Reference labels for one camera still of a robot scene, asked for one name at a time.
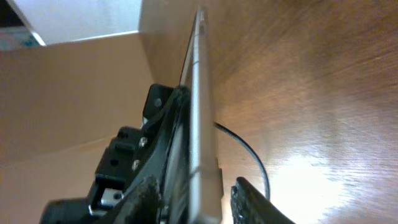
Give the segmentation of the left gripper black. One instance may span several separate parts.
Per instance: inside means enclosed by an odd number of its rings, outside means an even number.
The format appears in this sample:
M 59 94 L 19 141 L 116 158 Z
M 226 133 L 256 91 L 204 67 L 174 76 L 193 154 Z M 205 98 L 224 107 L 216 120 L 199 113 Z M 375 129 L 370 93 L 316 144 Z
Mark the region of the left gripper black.
M 123 126 L 104 150 L 86 197 L 50 201 L 41 223 L 94 223 L 103 218 L 146 177 L 164 188 L 172 172 L 170 150 L 182 123 L 181 110 L 189 105 L 190 90 L 152 85 L 141 128 Z

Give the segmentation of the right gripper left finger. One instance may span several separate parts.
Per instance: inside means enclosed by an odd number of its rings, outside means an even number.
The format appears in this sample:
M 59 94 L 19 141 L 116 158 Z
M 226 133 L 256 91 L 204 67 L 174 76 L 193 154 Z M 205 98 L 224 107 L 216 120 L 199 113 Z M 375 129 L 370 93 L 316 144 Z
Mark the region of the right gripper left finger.
M 157 223 L 159 207 L 159 182 L 151 175 L 145 177 L 120 203 L 94 224 Z

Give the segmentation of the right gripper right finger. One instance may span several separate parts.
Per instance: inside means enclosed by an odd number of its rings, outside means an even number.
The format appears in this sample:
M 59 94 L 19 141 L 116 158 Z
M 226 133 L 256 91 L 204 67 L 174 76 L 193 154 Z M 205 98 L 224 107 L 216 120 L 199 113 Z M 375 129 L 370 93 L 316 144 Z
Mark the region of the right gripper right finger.
M 234 224 L 294 224 L 244 177 L 232 186 L 230 204 Z

